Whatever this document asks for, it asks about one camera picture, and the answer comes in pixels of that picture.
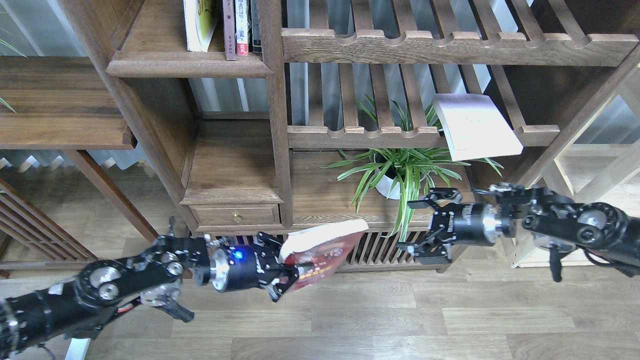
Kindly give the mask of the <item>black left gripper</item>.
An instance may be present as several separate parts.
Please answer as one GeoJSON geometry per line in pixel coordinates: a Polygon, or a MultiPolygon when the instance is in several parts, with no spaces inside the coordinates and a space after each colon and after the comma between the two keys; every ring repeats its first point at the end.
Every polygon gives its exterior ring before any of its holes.
{"type": "Polygon", "coordinates": [[[284,240],[258,232],[254,244],[222,245],[211,256],[211,283],[219,292],[265,287],[276,303],[297,282],[298,268],[281,268],[284,240]]]}

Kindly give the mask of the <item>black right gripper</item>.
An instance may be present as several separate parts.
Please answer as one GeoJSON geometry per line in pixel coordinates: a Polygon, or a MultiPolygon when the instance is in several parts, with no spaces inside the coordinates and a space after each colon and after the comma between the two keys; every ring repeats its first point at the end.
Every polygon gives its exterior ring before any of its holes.
{"type": "Polygon", "coordinates": [[[407,201],[408,208],[431,207],[434,213],[430,231],[420,241],[399,241],[397,248],[422,265],[446,265],[453,262],[453,243],[492,247],[503,232],[503,219],[491,203],[461,203],[462,198],[456,187],[431,187],[423,198],[407,201]],[[449,203],[439,206],[438,200],[449,203]]]}

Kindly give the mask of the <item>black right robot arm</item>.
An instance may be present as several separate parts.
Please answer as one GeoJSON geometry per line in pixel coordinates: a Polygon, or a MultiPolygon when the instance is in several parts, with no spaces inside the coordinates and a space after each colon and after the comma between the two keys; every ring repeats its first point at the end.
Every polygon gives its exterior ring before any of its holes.
{"type": "Polygon", "coordinates": [[[640,272],[639,219],[608,203],[576,203],[547,187],[500,182],[475,193],[488,202],[462,203],[454,187],[434,187],[427,196],[407,203],[411,209],[431,207],[429,232],[414,242],[398,242],[423,265],[450,264],[454,244],[493,246],[499,236],[513,238],[517,223],[530,231],[535,246],[550,253],[550,270],[562,281],[562,259],[582,249],[594,265],[633,277],[640,272]]]}

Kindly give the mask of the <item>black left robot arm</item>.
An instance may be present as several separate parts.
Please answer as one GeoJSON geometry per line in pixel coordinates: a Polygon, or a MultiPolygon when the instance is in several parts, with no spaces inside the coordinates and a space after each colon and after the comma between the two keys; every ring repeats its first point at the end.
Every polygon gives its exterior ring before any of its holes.
{"type": "Polygon", "coordinates": [[[186,271],[198,286],[212,284],[220,293],[265,289],[277,302],[300,276],[279,259],[282,245],[263,232],[251,244],[161,235],[138,255],[89,263],[71,280],[1,301],[1,358],[59,335],[94,339],[139,305],[190,322],[194,312],[178,302],[186,271]]]}

